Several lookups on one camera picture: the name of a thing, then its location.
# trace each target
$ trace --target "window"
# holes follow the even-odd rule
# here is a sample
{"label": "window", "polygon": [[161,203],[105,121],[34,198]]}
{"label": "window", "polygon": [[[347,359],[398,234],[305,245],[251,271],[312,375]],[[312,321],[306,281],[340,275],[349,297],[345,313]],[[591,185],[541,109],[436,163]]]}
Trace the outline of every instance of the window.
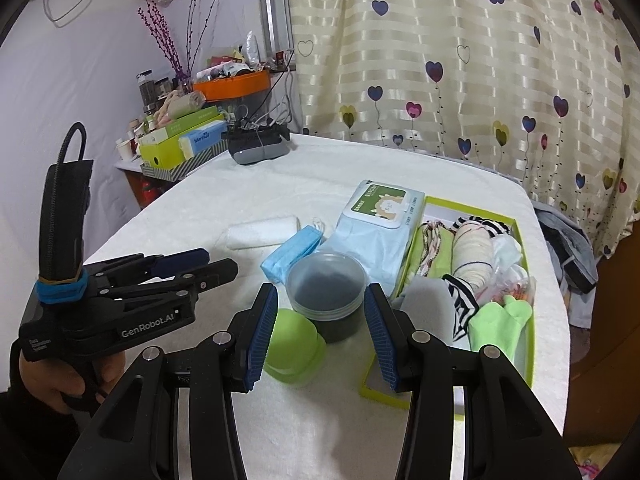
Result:
{"label": "window", "polygon": [[262,30],[268,56],[281,50],[293,50],[289,0],[260,0]]}

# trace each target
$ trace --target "metal screw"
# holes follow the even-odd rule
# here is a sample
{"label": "metal screw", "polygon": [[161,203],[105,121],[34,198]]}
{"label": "metal screw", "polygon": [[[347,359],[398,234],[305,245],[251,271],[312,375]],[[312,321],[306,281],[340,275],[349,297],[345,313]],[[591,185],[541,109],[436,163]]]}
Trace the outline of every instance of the metal screw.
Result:
{"label": "metal screw", "polygon": [[431,341],[431,334],[429,332],[425,332],[424,330],[416,330],[411,334],[412,339],[417,343],[428,343]]}
{"label": "metal screw", "polygon": [[229,332],[216,332],[213,335],[213,342],[217,345],[223,345],[231,341],[231,334]]}
{"label": "metal screw", "polygon": [[157,346],[148,346],[142,351],[142,358],[145,361],[152,361],[160,355],[160,349]]}
{"label": "metal screw", "polygon": [[493,345],[485,346],[483,352],[489,359],[497,359],[500,357],[500,349]]}

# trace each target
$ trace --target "green lid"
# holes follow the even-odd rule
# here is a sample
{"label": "green lid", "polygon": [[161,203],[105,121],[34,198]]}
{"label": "green lid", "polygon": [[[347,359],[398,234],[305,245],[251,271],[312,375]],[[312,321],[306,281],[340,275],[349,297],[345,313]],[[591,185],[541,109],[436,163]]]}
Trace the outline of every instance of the green lid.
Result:
{"label": "green lid", "polygon": [[325,347],[313,323],[294,310],[280,308],[264,370],[284,383],[303,383],[318,370]]}

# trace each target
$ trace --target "heart pattern curtain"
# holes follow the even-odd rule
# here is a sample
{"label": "heart pattern curtain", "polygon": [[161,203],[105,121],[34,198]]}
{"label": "heart pattern curtain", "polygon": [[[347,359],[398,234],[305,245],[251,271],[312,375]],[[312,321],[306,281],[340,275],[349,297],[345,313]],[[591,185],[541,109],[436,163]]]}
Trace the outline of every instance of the heart pattern curtain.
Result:
{"label": "heart pattern curtain", "polygon": [[630,233],[640,53],[608,0],[289,3],[310,134],[511,175],[599,254]]}

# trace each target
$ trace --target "orange storage basket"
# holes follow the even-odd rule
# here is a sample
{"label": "orange storage basket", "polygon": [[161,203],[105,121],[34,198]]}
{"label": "orange storage basket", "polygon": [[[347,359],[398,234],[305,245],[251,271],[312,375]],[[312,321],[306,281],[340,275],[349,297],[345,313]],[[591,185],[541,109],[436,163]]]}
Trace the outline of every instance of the orange storage basket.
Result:
{"label": "orange storage basket", "polygon": [[260,92],[268,89],[269,86],[271,86],[269,71],[261,70],[252,74],[194,83],[193,89],[200,90],[207,101],[223,101]]}

